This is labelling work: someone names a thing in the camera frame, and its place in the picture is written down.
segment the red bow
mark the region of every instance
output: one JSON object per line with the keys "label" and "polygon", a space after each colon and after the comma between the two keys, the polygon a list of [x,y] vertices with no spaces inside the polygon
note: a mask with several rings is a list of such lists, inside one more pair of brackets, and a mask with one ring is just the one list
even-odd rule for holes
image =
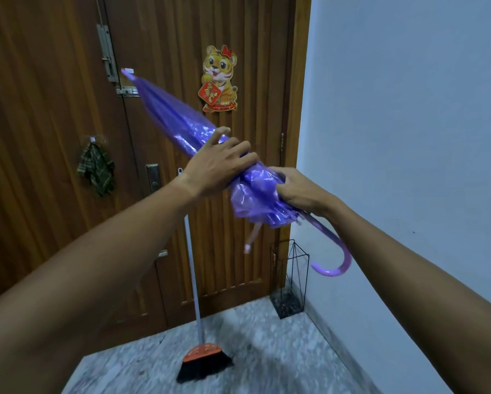
{"label": "red bow", "polygon": [[222,47],[222,55],[225,55],[226,57],[231,59],[233,57],[233,50],[228,50],[227,45],[224,45]]}

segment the person's left arm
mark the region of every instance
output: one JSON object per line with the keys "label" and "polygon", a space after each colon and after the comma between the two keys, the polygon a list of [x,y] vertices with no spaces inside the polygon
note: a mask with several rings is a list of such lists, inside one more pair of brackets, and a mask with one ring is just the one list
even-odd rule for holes
{"label": "person's left arm", "polygon": [[59,251],[0,296],[0,392],[61,392],[190,207],[258,160],[218,129],[181,176]]}

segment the broom handle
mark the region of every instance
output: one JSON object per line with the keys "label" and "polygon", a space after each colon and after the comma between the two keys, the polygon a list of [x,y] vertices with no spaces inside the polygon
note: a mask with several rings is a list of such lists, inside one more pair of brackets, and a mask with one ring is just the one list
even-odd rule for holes
{"label": "broom handle", "polygon": [[[178,169],[178,175],[182,173],[182,169]],[[189,229],[189,216],[183,218],[185,225],[185,236],[187,240],[187,255],[189,257],[189,269],[191,270],[192,297],[195,301],[196,328],[198,331],[198,344],[203,344],[202,319],[200,318],[200,305],[198,304],[198,290],[196,289],[196,273],[195,262],[192,258],[191,230]]]}

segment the person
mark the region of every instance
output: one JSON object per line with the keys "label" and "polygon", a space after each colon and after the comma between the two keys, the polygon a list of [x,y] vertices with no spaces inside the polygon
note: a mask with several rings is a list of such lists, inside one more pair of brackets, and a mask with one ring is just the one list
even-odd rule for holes
{"label": "person", "polygon": [[[218,129],[183,174],[98,225],[0,296],[0,393],[61,392],[85,346],[198,199],[258,160]],[[456,392],[491,392],[491,304],[295,169],[277,188],[327,218],[380,298]]]}

